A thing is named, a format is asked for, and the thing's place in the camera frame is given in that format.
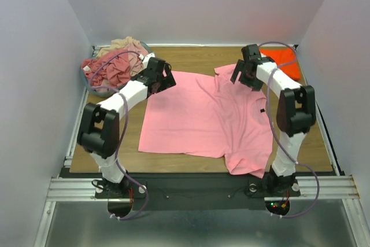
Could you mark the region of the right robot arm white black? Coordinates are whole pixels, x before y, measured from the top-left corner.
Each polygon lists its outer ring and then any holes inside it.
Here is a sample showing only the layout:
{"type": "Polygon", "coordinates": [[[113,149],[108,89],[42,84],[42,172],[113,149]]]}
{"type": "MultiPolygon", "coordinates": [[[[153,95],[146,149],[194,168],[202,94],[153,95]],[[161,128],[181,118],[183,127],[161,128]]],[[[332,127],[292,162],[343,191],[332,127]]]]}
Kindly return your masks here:
{"type": "Polygon", "coordinates": [[[236,63],[231,81],[253,91],[266,85],[279,100],[276,119],[269,121],[278,145],[276,157],[262,182],[252,183],[249,190],[255,197],[298,191],[295,170],[302,142],[316,122],[315,90],[290,78],[272,58],[261,54],[257,44],[243,47],[241,53],[243,58],[236,63]]]}

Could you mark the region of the light pink t shirt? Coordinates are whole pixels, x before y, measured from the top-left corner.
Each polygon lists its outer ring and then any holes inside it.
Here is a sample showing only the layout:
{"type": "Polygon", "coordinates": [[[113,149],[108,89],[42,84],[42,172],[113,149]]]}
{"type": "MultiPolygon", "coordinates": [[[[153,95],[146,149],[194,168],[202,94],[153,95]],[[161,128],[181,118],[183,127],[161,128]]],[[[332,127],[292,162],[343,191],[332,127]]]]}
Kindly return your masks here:
{"type": "Polygon", "coordinates": [[[174,71],[176,85],[147,100],[138,150],[224,158],[232,175],[262,178],[273,136],[261,91],[230,81],[234,65],[214,76],[174,71]]]}

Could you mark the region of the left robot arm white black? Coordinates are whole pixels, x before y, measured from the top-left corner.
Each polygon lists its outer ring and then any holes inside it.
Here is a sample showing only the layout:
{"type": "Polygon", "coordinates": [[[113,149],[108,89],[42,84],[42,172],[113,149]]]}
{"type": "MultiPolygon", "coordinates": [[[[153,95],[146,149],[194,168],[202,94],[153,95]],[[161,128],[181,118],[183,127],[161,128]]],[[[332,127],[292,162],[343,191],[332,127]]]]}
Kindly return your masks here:
{"type": "Polygon", "coordinates": [[[127,174],[118,160],[118,150],[128,125],[128,112],[151,95],[176,85],[172,67],[165,60],[148,55],[145,68],[132,77],[120,90],[97,104],[88,103],[82,113],[77,144],[91,154],[101,169],[102,177],[110,182],[109,191],[115,197],[128,193],[127,174]]]}

